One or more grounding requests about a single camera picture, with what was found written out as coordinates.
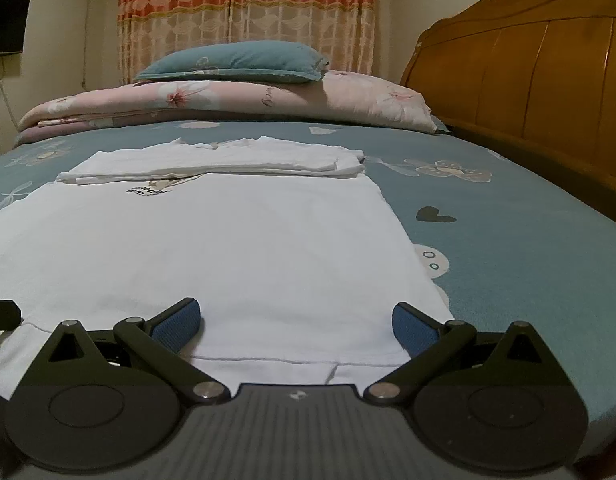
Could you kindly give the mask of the white long-sleeve shirt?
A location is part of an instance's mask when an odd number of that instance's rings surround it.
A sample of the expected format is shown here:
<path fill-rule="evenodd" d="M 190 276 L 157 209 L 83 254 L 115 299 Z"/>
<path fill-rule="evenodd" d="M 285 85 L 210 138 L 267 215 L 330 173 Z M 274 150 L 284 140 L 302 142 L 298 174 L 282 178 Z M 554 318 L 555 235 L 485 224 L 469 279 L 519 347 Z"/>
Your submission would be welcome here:
<path fill-rule="evenodd" d="M 267 136 L 99 152 L 0 210 L 0 344 L 10 396 L 55 327 L 107 330 L 191 297 L 184 354 L 241 382 L 365 386 L 407 353 L 401 301 L 451 314 L 358 150 Z"/>

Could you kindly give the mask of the teal floral bed sheet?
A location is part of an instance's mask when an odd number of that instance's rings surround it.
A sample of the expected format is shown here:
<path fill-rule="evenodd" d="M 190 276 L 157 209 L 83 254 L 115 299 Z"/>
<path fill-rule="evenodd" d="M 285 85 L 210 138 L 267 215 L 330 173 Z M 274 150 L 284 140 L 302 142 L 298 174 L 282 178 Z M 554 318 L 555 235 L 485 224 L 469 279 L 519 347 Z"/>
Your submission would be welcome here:
<path fill-rule="evenodd" d="M 500 154 L 449 136 L 306 122 L 162 122 L 0 156 L 0 211 L 99 151 L 272 136 L 358 148 L 453 313 L 534 324 L 587 404 L 584 452 L 616 437 L 616 223 Z"/>

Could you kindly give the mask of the wooden headboard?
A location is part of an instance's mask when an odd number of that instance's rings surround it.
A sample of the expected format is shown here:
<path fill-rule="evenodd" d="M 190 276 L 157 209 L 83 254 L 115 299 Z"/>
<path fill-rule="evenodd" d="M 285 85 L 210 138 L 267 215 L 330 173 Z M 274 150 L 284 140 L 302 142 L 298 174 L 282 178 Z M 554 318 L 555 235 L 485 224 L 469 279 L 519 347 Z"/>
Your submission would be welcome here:
<path fill-rule="evenodd" d="M 616 0 L 479 0 L 419 35 L 401 82 L 616 221 Z"/>

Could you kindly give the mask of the pink floral folded quilt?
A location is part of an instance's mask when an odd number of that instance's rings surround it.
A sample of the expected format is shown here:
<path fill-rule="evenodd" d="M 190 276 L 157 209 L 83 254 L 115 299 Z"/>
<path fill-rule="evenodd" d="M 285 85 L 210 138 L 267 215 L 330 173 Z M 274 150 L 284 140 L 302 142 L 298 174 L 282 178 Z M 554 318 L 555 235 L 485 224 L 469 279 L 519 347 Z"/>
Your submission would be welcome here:
<path fill-rule="evenodd" d="M 17 146 L 81 131 L 172 120 L 315 120 L 434 133 L 421 93 L 385 79 L 330 70 L 316 82 L 140 82 L 40 104 L 19 123 Z"/>

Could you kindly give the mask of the patterned curtain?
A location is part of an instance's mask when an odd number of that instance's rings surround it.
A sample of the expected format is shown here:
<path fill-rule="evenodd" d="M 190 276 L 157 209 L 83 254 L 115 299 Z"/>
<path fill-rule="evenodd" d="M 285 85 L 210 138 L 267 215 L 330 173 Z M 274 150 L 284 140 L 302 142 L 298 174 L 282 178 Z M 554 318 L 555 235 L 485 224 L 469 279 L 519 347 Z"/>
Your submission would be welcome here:
<path fill-rule="evenodd" d="M 375 0 L 119 0 L 122 81 L 175 51 L 286 40 L 313 47 L 334 70 L 373 70 Z"/>

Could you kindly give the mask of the teal pillow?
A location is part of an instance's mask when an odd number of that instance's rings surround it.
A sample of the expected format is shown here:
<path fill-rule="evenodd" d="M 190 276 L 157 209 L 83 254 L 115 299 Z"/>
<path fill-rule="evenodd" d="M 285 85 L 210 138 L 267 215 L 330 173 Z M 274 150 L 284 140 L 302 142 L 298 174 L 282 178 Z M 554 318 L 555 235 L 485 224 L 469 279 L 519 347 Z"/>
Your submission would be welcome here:
<path fill-rule="evenodd" d="M 170 53 L 144 68 L 135 81 L 210 79 L 304 84 L 320 81 L 328 70 L 329 59 L 305 44 L 253 40 Z"/>

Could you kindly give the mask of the wall-mounted black television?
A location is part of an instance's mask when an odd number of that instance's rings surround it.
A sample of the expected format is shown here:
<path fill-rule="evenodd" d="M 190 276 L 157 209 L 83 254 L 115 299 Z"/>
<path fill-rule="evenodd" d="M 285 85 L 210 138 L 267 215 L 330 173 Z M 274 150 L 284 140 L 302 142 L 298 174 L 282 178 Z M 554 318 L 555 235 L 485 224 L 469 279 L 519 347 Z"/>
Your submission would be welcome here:
<path fill-rule="evenodd" d="M 0 0 L 0 56 L 23 52 L 30 0 Z"/>

